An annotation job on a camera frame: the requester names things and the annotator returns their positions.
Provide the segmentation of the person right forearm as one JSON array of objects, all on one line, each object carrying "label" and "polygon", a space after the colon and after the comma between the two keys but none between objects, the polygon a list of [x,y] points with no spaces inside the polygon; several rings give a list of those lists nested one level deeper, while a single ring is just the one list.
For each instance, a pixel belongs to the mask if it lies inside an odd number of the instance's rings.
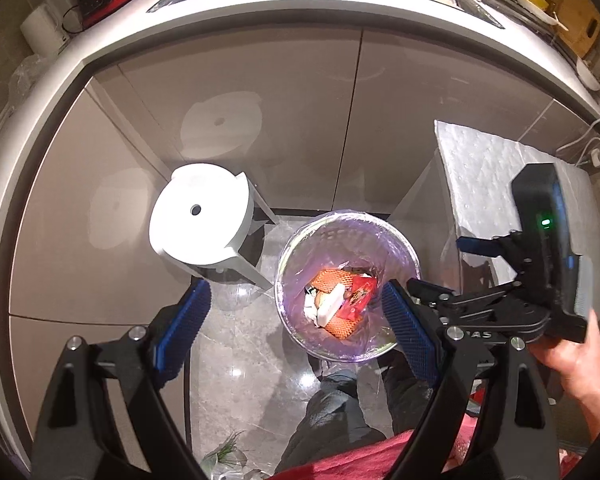
[{"label": "person right forearm", "polygon": [[600,387],[580,396],[578,402],[588,425],[591,441],[595,441],[600,435]]}]

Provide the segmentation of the person right hand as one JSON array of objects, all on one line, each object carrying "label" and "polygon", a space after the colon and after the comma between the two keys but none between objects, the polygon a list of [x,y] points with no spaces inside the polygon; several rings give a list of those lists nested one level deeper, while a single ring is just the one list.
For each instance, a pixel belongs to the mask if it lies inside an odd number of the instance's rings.
[{"label": "person right hand", "polygon": [[593,309],[582,344],[543,336],[530,344],[530,351],[541,363],[556,370],[562,388],[585,414],[600,419],[600,326]]}]

